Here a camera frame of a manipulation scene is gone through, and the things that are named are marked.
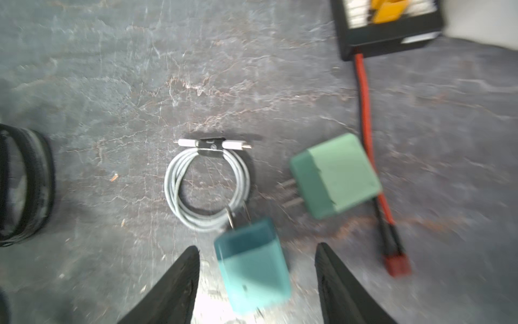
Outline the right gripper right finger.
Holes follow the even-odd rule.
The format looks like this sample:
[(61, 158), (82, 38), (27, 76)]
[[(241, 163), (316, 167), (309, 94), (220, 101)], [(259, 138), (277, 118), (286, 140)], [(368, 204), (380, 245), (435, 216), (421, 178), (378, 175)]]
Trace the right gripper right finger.
[(328, 244), (317, 245), (314, 265), (325, 323), (396, 324)]

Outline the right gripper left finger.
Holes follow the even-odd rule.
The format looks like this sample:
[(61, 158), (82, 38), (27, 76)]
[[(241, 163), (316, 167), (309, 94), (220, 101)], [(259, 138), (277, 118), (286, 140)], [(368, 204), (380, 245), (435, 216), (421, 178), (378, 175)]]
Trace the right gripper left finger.
[(200, 277), (200, 252), (186, 248), (120, 323), (190, 323)]

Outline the teal charger cube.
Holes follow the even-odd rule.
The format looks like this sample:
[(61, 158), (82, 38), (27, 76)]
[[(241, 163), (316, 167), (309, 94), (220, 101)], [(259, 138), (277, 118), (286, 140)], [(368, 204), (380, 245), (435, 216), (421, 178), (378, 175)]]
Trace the teal charger cube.
[(274, 223), (268, 217), (236, 228), (226, 208), (231, 229), (214, 242), (219, 269), (236, 315), (248, 315), (291, 298), (291, 280)]

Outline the black round pouch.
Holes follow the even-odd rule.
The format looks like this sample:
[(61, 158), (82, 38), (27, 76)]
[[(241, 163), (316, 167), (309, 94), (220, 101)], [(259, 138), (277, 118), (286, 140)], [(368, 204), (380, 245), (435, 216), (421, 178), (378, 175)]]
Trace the black round pouch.
[(1, 246), (21, 243), (48, 222), (55, 201), (55, 163), (48, 140), (1, 125)]

